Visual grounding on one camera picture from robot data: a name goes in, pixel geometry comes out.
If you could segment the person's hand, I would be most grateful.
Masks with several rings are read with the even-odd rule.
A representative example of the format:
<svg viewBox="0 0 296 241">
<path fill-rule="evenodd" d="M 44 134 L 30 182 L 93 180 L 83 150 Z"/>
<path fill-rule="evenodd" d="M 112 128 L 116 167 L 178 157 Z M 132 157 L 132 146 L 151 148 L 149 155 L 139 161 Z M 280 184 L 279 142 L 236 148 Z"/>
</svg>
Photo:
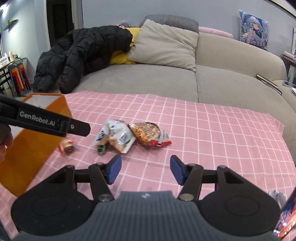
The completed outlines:
<svg viewBox="0 0 296 241">
<path fill-rule="evenodd" d="M 0 161 L 2 162 L 6 156 L 6 149 L 14 142 L 11 128 L 8 125 L 1 124 L 1 148 L 0 148 Z"/>
</svg>

